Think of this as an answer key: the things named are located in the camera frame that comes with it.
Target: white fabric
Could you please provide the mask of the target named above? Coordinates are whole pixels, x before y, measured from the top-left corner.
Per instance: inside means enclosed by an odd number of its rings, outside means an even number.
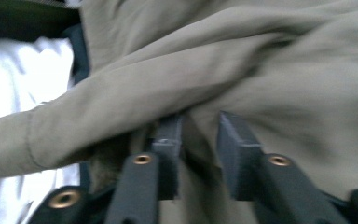
[[[64,94],[73,59],[67,39],[0,40],[0,117],[33,109]],[[0,179],[0,224],[26,223],[50,191],[78,184],[77,164]]]

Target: fabric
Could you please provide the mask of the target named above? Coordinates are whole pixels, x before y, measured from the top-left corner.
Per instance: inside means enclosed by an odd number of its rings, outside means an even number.
[[[204,170],[184,161],[162,222],[253,223],[215,157],[224,110],[318,188],[340,198],[358,189],[358,0],[87,0],[81,11],[91,77],[0,119],[0,176],[104,158],[101,186],[117,170],[100,153],[122,147],[96,143],[182,111],[186,153]]]
[[[0,40],[0,117],[33,109],[64,94],[73,58],[67,39]],[[0,178],[0,224],[26,223],[51,190],[78,185],[78,176],[75,164]]]

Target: gray fabric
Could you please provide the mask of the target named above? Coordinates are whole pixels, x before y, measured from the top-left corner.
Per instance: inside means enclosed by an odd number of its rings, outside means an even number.
[[[0,119],[0,176],[86,159],[95,143],[184,110],[186,148],[209,173],[184,164],[182,198],[161,219],[243,223],[248,206],[227,198],[213,152],[225,110],[319,188],[358,188],[358,0],[89,0],[82,18],[91,78]]]

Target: white sheet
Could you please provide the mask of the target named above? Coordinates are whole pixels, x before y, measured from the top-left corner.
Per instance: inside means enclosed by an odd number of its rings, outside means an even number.
[[[0,40],[0,117],[33,109],[64,94],[73,58],[67,39]],[[0,224],[26,223],[50,191],[78,184],[76,164],[0,179]]]

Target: garment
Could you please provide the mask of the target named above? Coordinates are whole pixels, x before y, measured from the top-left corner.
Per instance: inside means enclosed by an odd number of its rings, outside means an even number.
[[[33,109],[64,94],[73,59],[68,39],[41,37],[34,43],[0,39],[0,117]],[[50,191],[78,185],[78,176],[75,164],[0,178],[0,224],[27,223]]]
[[[95,143],[182,112],[186,153],[208,172],[183,162],[181,198],[162,203],[162,223],[253,223],[248,204],[228,198],[214,153],[224,110],[318,188],[358,189],[358,0],[89,0],[81,13],[90,78],[0,119],[0,176],[101,158],[120,146]]]

